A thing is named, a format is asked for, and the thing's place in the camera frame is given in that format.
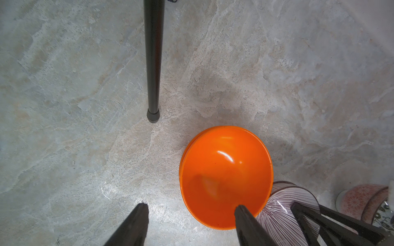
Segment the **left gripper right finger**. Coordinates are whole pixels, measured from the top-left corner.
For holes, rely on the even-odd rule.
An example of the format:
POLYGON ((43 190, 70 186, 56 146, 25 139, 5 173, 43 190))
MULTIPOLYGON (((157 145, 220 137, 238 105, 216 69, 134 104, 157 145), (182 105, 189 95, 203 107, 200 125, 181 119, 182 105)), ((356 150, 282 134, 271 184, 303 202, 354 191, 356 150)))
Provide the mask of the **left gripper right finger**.
POLYGON ((235 220, 240 246, 277 245, 245 206, 236 207, 235 220))

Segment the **purple striped bowl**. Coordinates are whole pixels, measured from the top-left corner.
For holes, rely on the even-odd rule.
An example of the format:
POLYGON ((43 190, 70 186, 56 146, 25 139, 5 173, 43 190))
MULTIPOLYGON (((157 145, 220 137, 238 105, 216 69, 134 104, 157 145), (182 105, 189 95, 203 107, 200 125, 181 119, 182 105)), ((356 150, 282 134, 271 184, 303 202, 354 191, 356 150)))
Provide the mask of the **purple striped bowl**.
POLYGON ((305 236, 294 217, 294 202, 320 213, 315 196, 307 189, 288 181, 275 181, 270 198, 256 220, 279 246, 306 246, 305 236))

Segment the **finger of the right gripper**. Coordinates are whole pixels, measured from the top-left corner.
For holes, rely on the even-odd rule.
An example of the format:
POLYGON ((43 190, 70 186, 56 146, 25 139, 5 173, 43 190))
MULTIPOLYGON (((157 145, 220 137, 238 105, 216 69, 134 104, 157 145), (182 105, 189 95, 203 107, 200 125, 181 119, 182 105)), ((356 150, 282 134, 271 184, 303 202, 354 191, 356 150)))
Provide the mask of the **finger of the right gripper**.
POLYGON ((318 246, 317 236, 309 227, 310 219, 320 226, 319 235, 328 246, 392 246, 394 236, 361 220, 356 220, 325 206, 320 213, 300 204, 293 203, 291 211, 309 246, 318 246))

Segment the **black floral bowl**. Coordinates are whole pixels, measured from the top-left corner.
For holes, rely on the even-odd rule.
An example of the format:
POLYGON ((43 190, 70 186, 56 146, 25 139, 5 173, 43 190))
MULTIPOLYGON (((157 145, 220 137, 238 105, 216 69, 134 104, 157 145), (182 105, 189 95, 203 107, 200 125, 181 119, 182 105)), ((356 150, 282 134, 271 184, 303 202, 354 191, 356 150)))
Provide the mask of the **black floral bowl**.
POLYGON ((388 204, 389 188, 363 184, 342 191, 336 198, 338 212, 375 227, 394 232, 394 211, 388 204))

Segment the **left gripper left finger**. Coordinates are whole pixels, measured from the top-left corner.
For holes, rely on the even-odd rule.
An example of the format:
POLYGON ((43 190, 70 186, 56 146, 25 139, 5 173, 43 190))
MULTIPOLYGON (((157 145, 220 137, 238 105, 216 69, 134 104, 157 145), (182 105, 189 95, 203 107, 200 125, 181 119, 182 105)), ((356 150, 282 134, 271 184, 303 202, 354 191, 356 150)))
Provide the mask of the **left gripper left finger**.
POLYGON ((138 204, 104 246, 143 246, 149 224, 148 204, 138 204))

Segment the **orange bowl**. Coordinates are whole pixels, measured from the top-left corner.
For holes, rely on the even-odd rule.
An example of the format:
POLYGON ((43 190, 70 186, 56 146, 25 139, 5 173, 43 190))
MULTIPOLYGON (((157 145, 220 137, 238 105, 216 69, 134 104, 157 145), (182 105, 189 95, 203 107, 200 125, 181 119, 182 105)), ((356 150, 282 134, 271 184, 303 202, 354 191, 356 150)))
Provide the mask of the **orange bowl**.
POLYGON ((235 209, 257 216, 267 204, 274 168, 265 144, 237 126, 208 128, 187 145, 179 166, 182 198, 191 215, 217 230, 236 227, 235 209))

